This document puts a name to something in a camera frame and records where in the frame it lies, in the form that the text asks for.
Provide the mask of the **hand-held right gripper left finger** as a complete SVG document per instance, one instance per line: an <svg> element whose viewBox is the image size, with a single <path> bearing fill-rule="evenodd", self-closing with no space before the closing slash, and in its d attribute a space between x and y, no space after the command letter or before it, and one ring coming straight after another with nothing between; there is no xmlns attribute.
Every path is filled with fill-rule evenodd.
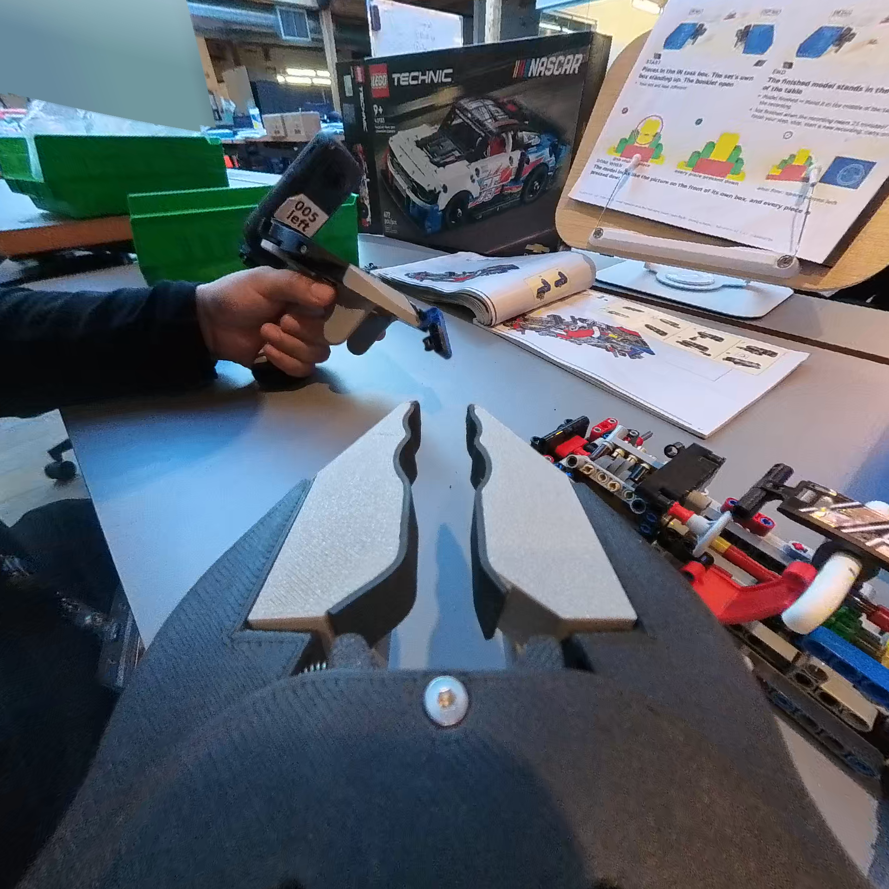
<svg viewBox="0 0 889 889"><path fill-rule="evenodd" d="M246 617L325 648L353 634L388 648L413 608L418 402L402 403L320 470L276 544Z"/></svg>

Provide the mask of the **toy car set box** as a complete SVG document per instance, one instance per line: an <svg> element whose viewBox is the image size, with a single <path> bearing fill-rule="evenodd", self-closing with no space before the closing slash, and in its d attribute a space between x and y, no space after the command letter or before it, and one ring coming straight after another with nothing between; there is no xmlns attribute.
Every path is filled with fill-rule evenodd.
<svg viewBox="0 0 889 889"><path fill-rule="evenodd" d="M610 47L578 31L339 62L363 229L488 256L557 249L557 203Z"/></svg>

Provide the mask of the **white stand base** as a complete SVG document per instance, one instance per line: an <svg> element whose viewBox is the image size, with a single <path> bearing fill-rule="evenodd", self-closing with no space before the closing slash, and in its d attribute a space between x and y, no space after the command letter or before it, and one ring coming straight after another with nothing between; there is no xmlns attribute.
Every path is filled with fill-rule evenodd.
<svg viewBox="0 0 889 889"><path fill-rule="evenodd" d="M656 301L740 319L764 317L794 295L783 285L630 260L599 270L596 282Z"/></svg>

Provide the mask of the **wooden table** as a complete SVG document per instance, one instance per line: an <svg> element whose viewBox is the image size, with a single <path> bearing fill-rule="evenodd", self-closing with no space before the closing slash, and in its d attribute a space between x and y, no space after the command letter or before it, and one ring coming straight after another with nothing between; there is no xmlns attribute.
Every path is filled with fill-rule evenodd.
<svg viewBox="0 0 889 889"><path fill-rule="evenodd" d="M2 217L1 221L3 259L131 242L131 224L127 216L69 219L33 212L16 218Z"/></svg>

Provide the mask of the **whiteboard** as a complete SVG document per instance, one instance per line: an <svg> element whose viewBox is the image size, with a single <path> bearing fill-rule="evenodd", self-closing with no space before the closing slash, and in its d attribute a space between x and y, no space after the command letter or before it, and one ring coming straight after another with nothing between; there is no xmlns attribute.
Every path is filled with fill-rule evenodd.
<svg viewBox="0 0 889 889"><path fill-rule="evenodd" d="M367 1L372 58L463 46L459 14L394 1Z"/></svg>

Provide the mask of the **printed instruction sheet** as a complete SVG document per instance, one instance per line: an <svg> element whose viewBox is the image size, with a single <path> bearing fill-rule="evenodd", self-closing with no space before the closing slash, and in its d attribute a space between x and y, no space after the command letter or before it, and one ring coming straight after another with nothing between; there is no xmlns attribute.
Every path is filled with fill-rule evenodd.
<svg viewBox="0 0 889 889"><path fill-rule="evenodd" d="M886 1L668 2L570 195L821 263L887 158Z"/></svg>

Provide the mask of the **green plastic bin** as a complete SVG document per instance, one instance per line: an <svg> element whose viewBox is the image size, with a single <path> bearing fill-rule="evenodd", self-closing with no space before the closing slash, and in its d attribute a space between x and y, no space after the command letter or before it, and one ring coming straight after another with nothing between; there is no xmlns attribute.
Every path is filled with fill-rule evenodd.
<svg viewBox="0 0 889 889"><path fill-rule="evenodd" d="M1 167L12 192L72 219L128 215L130 194L228 186L223 148L203 136L3 136Z"/></svg>
<svg viewBox="0 0 889 889"><path fill-rule="evenodd" d="M127 204L145 281L206 283L245 269L247 217L277 178L236 179L228 187L129 194Z"/></svg>

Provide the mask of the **clear plastic bag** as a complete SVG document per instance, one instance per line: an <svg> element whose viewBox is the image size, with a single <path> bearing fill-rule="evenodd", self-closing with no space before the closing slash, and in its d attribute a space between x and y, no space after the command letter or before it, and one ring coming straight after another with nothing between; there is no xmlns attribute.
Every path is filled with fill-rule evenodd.
<svg viewBox="0 0 889 889"><path fill-rule="evenodd" d="M109 116L43 100L29 100L22 116L3 119L1 123L3 137L47 134L197 137L202 132Z"/></svg>

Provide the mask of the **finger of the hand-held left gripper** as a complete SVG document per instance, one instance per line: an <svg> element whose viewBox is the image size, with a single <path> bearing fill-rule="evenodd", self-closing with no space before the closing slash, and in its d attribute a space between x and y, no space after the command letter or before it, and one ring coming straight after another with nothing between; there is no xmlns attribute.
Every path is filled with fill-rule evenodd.
<svg viewBox="0 0 889 889"><path fill-rule="evenodd" d="M393 317L413 328L424 322L417 307L392 285L361 267L348 264L339 283L339 308L357 319L357 326L372 312Z"/></svg>

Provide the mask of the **person's left hand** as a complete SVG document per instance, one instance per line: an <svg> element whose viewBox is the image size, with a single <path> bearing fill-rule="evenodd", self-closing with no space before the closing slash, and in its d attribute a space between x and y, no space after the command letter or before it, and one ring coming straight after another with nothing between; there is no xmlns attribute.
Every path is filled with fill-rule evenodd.
<svg viewBox="0 0 889 889"><path fill-rule="evenodd" d="M301 379L330 356L324 326L336 292L287 269L255 268L195 289L198 325L210 355L251 367L259 357Z"/></svg>

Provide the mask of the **open building instruction booklet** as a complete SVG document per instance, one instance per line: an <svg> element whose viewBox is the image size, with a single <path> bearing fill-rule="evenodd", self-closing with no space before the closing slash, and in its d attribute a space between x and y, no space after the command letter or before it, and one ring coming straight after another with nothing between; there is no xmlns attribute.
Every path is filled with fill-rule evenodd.
<svg viewBox="0 0 889 889"><path fill-rule="evenodd" d="M707 328L595 291L595 264L560 251L460 251L372 273L653 415L708 438L783 382L808 354Z"/></svg>

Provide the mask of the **partly built toy car chassis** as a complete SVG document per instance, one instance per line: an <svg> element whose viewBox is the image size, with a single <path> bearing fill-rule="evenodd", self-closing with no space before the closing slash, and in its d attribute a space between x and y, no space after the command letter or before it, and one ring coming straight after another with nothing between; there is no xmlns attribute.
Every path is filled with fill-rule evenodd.
<svg viewBox="0 0 889 889"><path fill-rule="evenodd" d="M887 502L859 501L775 464L739 500L713 499L725 459L673 443L661 457L607 418L567 419L530 446L624 514L751 661L766 697L887 797Z"/></svg>

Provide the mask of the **blue L-shaped toy beam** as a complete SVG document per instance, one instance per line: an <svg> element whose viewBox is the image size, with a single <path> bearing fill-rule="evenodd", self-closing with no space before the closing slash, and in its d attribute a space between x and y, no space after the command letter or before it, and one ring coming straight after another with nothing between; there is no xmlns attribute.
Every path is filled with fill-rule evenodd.
<svg viewBox="0 0 889 889"><path fill-rule="evenodd" d="M424 350L450 360L452 350L443 313L436 307L417 310L417 329L424 333Z"/></svg>

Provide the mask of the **wooden document stand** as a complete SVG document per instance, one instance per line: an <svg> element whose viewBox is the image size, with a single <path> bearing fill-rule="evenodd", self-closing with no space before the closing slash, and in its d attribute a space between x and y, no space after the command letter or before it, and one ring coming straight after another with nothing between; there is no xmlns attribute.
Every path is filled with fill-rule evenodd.
<svg viewBox="0 0 889 889"><path fill-rule="evenodd" d="M805 291L828 292L861 283L887 266L887 180L828 261L799 259L660 221L572 199L587 156L604 128L649 34L629 45L611 65L595 103L576 161L557 207L557 231L567 244L618 257L747 276Z"/></svg>

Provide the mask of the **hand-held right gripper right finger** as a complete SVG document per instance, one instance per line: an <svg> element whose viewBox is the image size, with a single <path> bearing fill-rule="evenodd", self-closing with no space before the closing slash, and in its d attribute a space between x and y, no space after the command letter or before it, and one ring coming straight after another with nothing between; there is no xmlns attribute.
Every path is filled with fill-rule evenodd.
<svg viewBox="0 0 889 889"><path fill-rule="evenodd" d="M505 661L543 640L583 658L582 639L639 641L639 616L572 482L480 405L466 411L473 602Z"/></svg>

